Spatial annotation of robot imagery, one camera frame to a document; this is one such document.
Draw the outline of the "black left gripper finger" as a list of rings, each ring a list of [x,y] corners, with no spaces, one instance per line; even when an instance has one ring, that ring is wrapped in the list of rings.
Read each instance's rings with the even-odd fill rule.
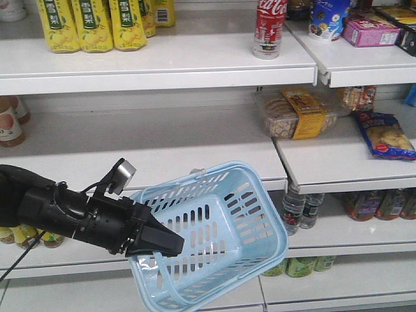
[[[176,257],[183,251],[185,239],[156,219],[140,224],[133,233],[133,242],[126,249],[126,257],[152,255],[153,252]]]

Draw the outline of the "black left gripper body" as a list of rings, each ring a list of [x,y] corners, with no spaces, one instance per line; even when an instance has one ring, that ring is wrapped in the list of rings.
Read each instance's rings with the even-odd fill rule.
[[[148,206],[125,196],[118,200],[91,198],[87,208],[87,217],[78,221],[72,238],[126,257],[138,250],[139,236],[153,220]]]

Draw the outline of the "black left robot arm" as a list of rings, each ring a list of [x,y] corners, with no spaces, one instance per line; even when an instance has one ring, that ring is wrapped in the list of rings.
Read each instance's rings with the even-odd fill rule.
[[[1,226],[25,224],[106,249],[110,254],[175,257],[184,238],[163,226],[150,207],[128,197],[115,200],[135,169],[120,159],[97,183],[92,196],[68,189],[34,172],[1,165]]]

